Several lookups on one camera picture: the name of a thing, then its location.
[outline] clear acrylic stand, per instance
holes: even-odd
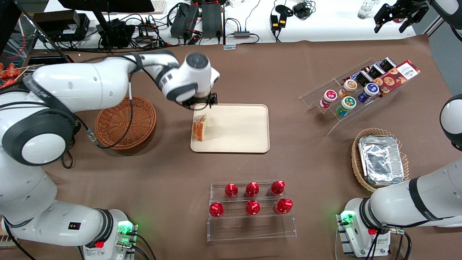
[[[372,65],[372,64],[375,64],[375,63],[376,63],[376,61],[374,59],[369,59],[367,61],[364,61],[364,62],[358,64],[357,66],[349,69],[348,71],[334,77],[332,80],[320,85],[319,87],[315,88],[314,90],[312,90],[312,91],[310,91],[310,92],[308,92],[308,93],[306,93],[304,95],[301,95],[298,98],[298,100],[303,100],[303,102],[305,102],[305,104],[308,106],[308,108],[314,108],[314,106],[316,106],[322,114],[325,114],[326,112],[328,114],[332,113],[335,116],[335,118],[337,118],[337,123],[329,131],[329,133],[327,133],[327,135],[332,133],[334,130],[337,130],[340,127],[346,125],[347,123],[353,121],[354,119],[360,117],[372,104],[382,103],[383,100],[385,100],[385,99],[389,100],[389,99],[393,98],[399,92],[398,90],[391,91],[390,93],[388,93],[387,95],[385,95],[382,98],[380,98],[378,96],[373,96],[368,103],[361,103],[361,102],[358,101],[358,96],[359,96],[359,94],[361,94],[361,92],[363,91],[364,88],[360,84],[358,84],[358,87],[356,88],[356,90],[349,94],[349,96],[354,97],[356,99],[356,106],[355,106],[355,108],[350,110],[346,116],[343,116],[343,117],[339,116],[335,111],[335,109],[340,105],[340,103],[342,101],[341,96],[338,96],[337,99],[333,103],[331,103],[328,108],[322,108],[320,106],[319,103],[322,100],[326,90],[331,89],[331,90],[334,90],[334,91],[336,91],[338,93],[339,90],[341,90],[342,87],[343,87],[343,83],[344,83],[343,79],[345,79],[345,78],[359,72],[362,68],[364,68],[366,66],[369,66],[369,65]]]
[[[287,198],[286,192],[279,196],[267,196],[272,182],[258,182],[260,191],[257,197],[247,198],[244,196],[247,184],[235,183],[239,191],[236,198],[225,196],[227,184],[210,185],[209,206],[213,202],[220,202],[225,212],[222,217],[208,215],[207,241],[297,236],[293,210],[281,215],[273,212],[274,204],[281,198]],[[245,214],[245,205],[249,200],[256,200],[260,204],[260,212],[255,216]]]

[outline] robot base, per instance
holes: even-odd
[[[125,249],[116,247],[118,241],[133,242],[130,240],[130,236],[119,234],[119,231],[130,231],[135,232],[136,226],[134,226],[127,218],[125,213],[120,210],[109,210],[112,217],[114,218],[114,226],[112,232],[104,242],[102,248],[87,248],[84,246],[84,258],[85,260],[133,260],[134,254],[131,249]]]
[[[338,229],[340,232],[340,237],[342,234],[345,234],[346,240],[350,245],[349,249],[346,249],[344,246],[343,251],[346,254],[353,254],[356,257],[366,257],[369,249],[372,246],[372,242],[374,241],[376,235],[369,234],[369,229],[363,224],[363,221],[360,217],[359,206],[361,204],[362,199],[354,198],[350,200],[346,206],[345,210],[337,215],[338,221]],[[350,224],[340,226],[342,222],[349,222]],[[389,245],[390,245],[390,232],[386,234],[379,235],[377,238],[377,245],[376,250],[374,252],[375,256],[386,256],[389,253]]]

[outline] table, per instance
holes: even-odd
[[[352,198],[370,196],[356,180],[351,145],[370,127],[393,133],[409,159],[410,177],[433,172],[460,158],[444,136],[439,113],[450,93],[430,55],[427,36],[392,41],[298,42],[170,48],[179,60],[190,51],[206,54],[221,77],[214,87],[220,103],[265,104],[271,148],[266,154],[197,154],[190,150],[191,111],[167,101],[143,73],[133,76],[133,94],[151,101],[157,125],[149,141],[124,154],[97,149],[81,131],[71,149],[75,167],[60,162],[44,167],[57,184],[57,199],[89,207],[117,208],[140,225],[157,259],[333,259],[335,214]],[[106,56],[71,53],[75,61]],[[307,111],[297,98],[350,67],[389,56],[411,60],[421,74],[399,93],[369,108],[361,119],[326,133],[332,119]],[[93,127],[98,111],[78,115]],[[296,238],[207,243],[211,183],[286,181],[294,201]],[[461,229],[407,229],[412,259],[453,259],[461,255]],[[392,237],[393,259],[397,248]],[[37,259],[78,260],[74,248],[22,242]],[[341,253],[340,259],[354,259]],[[25,260],[19,250],[0,251],[0,259]]]
[[[165,17],[168,11],[178,2],[185,2],[184,0],[167,0],[167,7],[164,14],[154,15],[156,19]],[[225,10],[226,18],[236,18],[240,21],[242,29],[244,29],[245,19],[249,15],[250,10],[256,6],[258,0],[248,0],[246,3],[231,8],[228,6]],[[276,5],[284,4],[292,8],[298,1],[296,0],[276,0]],[[415,36],[412,27],[408,27],[403,33],[399,33],[398,29],[401,25],[394,24],[393,22],[385,24],[379,33],[374,32],[375,23],[373,14],[382,6],[382,3],[375,5],[371,14],[367,19],[361,20],[357,17],[358,10],[363,0],[330,0],[330,1],[317,1],[316,12],[305,21],[300,21],[296,17],[288,18],[287,27],[281,31],[279,39],[282,42],[298,42],[308,40],[312,42],[321,41],[356,41],[356,40],[385,40],[385,39],[402,39]],[[275,42],[275,38],[270,31],[269,15],[273,8],[273,1],[263,0],[260,5],[253,11],[252,15],[247,20],[247,30],[251,33],[260,36],[260,43]],[[65,10],[58,0],[49,0],[45,12]],[[79,13],[86,13],[91,20],[89,33],[96,31],[96,20],[92,12],[77,11]],[[111,19],[123,18],[127,14],[114,14],[110,15]],[[137,20],[128,21],[130,24],[138,24]],[[202,25],[198,23],[196,30],[201,31]],[[226,24],[226,34],[232,33],[236,30],[236,25],[233,22]],[[170,44],[177,44],[176,38],[170,37],[170,28],[160,31],[160,36]],[[98,45],[99,35],[96,33],[91,37],[81,41],[77,44],[78,48],[96,48]],[[233,37],[228,37],[227,44],[237,44],[251,42],[251,40],[237,40]],[[201,45],[217,44],[218,40],[204,39]],[[45,49],[42,42],[38,42],[35,49]]]

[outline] bread slice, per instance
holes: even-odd
[[[210,118],[209,114],[196,116],[193,120],[193,137],[197,141],[204,141],[205,130]]]

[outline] foil container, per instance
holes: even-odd
[[[375,186],[389,186],[404,181],[404,171],[396,138],[363,136],[358,141],[364,179]]]

